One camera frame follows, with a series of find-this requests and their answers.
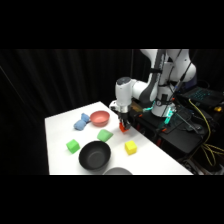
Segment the yellow cube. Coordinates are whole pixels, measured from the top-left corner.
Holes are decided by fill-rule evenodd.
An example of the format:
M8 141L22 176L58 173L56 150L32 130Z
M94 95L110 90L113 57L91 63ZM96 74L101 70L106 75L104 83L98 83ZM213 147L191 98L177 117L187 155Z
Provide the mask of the yellow cube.
M137 152L137 146L133 141L125 143L125 150L127 151L128 155L132 155Z

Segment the light green cube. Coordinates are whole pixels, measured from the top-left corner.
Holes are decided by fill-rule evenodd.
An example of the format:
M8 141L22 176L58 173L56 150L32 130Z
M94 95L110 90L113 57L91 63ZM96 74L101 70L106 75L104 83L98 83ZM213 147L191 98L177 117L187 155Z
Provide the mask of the light green cube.
M107 142L113 135L113 133L103 129L100 131L97 138L102 142Z
M68 144L66 144L68 147L68 150L74 154L80 149L79 143L75 140L70 141Z

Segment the bowl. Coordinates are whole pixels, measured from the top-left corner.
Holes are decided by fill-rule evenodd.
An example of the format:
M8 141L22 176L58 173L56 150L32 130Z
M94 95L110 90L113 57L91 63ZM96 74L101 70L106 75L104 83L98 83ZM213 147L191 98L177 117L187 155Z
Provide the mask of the bowl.
M90 116L93 125L97 127L104 127L108 124L110 114L106 111L96 111Z
M80 165L89 171L99 171L109 162L111 150L105 142L94 141L83 147L79 154Z
M104 175L106 176L131 176L133 175L132 173L130 173L128 170L124 169L124 168L120 168L120 167L116 167L113 169L108 170Z

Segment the red bowl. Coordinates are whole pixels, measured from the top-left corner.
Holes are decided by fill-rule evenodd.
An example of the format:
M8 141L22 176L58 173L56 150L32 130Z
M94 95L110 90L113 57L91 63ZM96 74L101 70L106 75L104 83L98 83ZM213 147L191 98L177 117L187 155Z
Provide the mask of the red bowl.
M97 111L90 116L90 120L93 125L97 127L103 127L107 125L110 119L110 114L106 111Z
M93 125L97 126L97 127L104 127L108 124L108 121L103 122L103 123L93 123Z

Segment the white table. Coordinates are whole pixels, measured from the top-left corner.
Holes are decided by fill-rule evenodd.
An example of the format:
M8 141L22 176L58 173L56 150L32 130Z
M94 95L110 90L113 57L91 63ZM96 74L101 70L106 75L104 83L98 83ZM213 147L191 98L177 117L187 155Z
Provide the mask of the white table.
M99 128L89 123L83 131L77 131L73 128L73 125L81 119L82 113L90 116L98 110L105 110L110 113L110 121L107 126ZM123 134L119 129L117 115L101 102L46 118L45 128L51 175L93 174L81 167L78 157L81 149L87 143L98 141L97 135L101 129L106 129L114 134L107 142L112 153L108 166L95 174L103 174L111 168L122 167L134 175L192 175L134 128ZM66 146L73 139L81 146L81 149L75 154L71 154ZM131 140L136 143L138 151L129 156L124 145L125 142Z

